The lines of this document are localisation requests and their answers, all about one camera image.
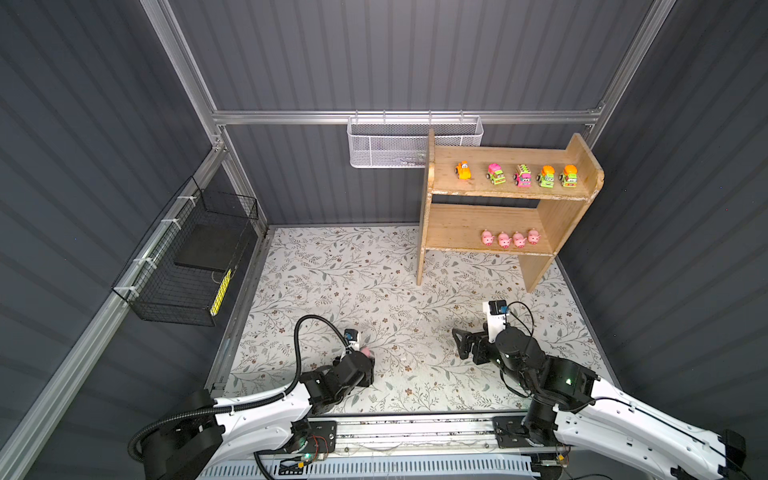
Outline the pink toy pig bottom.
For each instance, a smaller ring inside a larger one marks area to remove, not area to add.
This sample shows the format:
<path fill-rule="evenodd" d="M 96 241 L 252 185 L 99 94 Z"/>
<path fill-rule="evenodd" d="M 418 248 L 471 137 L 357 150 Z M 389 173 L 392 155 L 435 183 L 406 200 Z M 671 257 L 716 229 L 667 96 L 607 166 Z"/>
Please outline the pink toy pig bottom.
<path fill-rule="evenodd" d="M 511 237 L 505 232 L 500 232 L 499 235 L 497 236 L 497 240 L 498 240 L 499 246 L 503 249 L 508 249 L 512 243 Z"/>

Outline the orange toy car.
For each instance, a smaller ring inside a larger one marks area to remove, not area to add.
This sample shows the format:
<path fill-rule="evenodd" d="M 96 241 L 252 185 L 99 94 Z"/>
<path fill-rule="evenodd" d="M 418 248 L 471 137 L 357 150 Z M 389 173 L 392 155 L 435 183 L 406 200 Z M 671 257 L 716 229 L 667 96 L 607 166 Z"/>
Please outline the orange toy car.
<path fill-rule="evenodd" d="M 467 162 L 460 162 L 455 168 L 459 180 L 470 180 L 472 178 L 471 169 Z"/>

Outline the pink green striped toy truck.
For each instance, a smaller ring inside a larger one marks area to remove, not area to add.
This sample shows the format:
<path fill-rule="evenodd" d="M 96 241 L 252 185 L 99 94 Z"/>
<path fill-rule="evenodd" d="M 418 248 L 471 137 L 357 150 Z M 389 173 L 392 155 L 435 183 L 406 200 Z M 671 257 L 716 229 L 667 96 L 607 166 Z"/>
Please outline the pink green striped toy truck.
<path fill-rule="evenodd" d="M 514 175 L 514 181 L 518 188 L 528 188 L 532 183 L 532 174 L 526 164 L 518 164 Z"/>

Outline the orange green mixer toy truck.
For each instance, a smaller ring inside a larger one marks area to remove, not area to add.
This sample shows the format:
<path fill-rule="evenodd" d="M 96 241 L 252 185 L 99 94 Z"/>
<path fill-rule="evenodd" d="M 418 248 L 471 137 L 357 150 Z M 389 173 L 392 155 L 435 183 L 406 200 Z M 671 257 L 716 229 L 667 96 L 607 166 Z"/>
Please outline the orange green mixer toy truck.
<path fill-rule="evenodd" d="M 537 175 L 537 183 L 541 188 L 552 189 L 555 183 L 555 169 L 551 165 L 542 166 Z"/>

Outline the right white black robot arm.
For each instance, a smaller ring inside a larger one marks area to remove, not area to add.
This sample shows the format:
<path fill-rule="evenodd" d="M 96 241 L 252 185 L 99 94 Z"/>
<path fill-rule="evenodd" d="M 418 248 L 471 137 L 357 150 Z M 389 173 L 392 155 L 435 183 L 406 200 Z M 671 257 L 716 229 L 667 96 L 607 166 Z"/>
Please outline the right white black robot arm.
<path fill-rule="evenodd" d="M 503 441 L 589 449 L 656 479 L 745 479 L 746 440 L 680 421 L 623 392 L 572 360 L 545 353 L 522 330 L 496 336 L 453 329 L 461 359 L 498 367 L 530 405 L 496 424 Z"/>

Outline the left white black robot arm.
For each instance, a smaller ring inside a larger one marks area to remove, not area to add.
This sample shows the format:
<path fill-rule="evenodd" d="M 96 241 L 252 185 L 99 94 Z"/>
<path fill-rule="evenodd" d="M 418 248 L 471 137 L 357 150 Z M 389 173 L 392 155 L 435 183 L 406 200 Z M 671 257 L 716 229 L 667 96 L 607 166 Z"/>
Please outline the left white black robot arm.
<path fill-rule="evenodd" d="M 207 392 L 195 394 L 200 409 L 160 420 L 130 451 L 147 479 L 195 479 L 205 468 L 243 454 L 300 450 L 309 436 L 308 418 L 330 411 L 354 388 L 370 386 L 374 366 L 363 348 L 301 374 L 289 393 L 217 401 Z"/>

